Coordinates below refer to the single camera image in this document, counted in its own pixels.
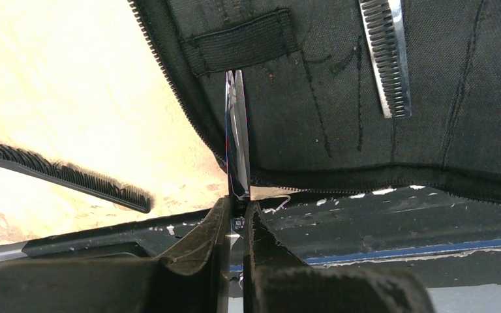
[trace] black comb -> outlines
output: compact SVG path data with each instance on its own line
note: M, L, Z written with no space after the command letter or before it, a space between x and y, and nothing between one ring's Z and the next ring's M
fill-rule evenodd
M359 0L385 118L410 117L410 82L400 0Z
M37 177L135 211L151 211L151 195L133 186L124 186L110 177L85 171L73 165L51 163L38 153L0 144L0 168Z

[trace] beige surface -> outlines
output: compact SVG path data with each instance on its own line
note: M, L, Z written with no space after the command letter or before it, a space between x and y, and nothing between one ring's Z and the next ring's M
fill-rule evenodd
M0 245L205 209L227 191L125 0L0 0L0 142L155 199L144 215L0 169Z

